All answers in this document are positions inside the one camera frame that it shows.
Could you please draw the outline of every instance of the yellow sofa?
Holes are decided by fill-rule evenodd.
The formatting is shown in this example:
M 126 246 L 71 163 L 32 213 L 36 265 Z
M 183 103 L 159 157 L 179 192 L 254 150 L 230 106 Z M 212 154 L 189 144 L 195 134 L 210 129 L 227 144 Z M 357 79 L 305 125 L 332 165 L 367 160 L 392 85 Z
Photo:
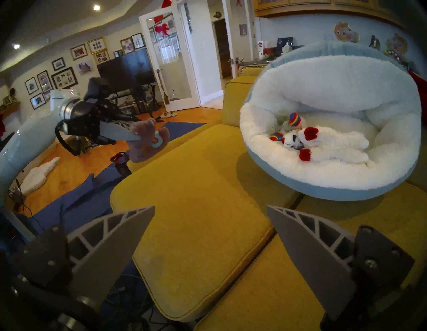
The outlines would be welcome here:
M 129 162 L 133 174 L 111 193 L 114 212 L 156 206 L 133 259 L 160 312 L 182 322 L 205 315 L 198 331 L 319 329 L 323 308 L 275 235 L 267 204 L 328 218 L 353 233 L 372 225 L 415 258 L 404 285 L 416 283 L 426 252 L 427 193 L 405 182 L 375 199 L 332 202 L 278 183 L 250 159 L 238 128 L 255 79 L 244 70 L 226 86 L 221 122 L 175 139 L 151 160 Z M 173 171 L 152 176 L 166 168 Z M 427 187 L 419 173 L 411 182 Z

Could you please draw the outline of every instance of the white door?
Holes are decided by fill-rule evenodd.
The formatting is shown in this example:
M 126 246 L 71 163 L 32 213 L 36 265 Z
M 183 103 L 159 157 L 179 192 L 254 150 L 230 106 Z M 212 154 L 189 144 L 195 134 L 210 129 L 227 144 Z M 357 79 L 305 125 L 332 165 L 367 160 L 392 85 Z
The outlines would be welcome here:
M 251 0 L 222 0 L 230 48 L 233 78 L 238 76 L 238 62 L 256 58 L 254 10 Z
M 175 1 L 171 6 L 139 17 L 167 111 L 200 106 L 193 66 Z

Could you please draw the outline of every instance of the screw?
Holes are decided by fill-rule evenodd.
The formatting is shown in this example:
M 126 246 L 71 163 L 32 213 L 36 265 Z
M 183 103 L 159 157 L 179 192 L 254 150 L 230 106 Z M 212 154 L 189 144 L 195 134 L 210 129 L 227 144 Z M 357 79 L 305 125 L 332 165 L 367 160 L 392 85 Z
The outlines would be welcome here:
M 371 269 L 375 269 L 378 267 L 378 264 L 374 260 L 371 260 L 369 258 L 365 260 L 365 265 L 367 265 Z

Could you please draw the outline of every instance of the ceiling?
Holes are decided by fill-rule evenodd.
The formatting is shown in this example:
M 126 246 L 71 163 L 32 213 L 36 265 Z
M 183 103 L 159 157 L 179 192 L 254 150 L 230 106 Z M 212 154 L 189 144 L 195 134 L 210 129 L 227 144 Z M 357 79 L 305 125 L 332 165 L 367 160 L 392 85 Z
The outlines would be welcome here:
M 155 0 L 0 0 L 0 73 L 39 49 L 137 14 Z M 93 9 L 97 4 L 99 11 Z

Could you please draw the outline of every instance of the round pet bed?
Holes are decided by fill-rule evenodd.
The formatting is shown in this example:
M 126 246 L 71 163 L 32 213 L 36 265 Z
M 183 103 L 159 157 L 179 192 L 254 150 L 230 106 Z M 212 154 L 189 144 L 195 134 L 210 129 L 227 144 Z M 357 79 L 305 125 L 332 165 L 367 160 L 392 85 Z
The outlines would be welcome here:
M 309 126 L 362 132 L 369 161 L 301 161 L 298 151 L 269 136 L 297 112 Z M 252 159 L 279 182 L 329 200 L 365 200 L 403 182 L 417 162 L 421 103 L 411 76 L 373 48 L 311 44 L 276 59 L 262 72 L 240 110 Z

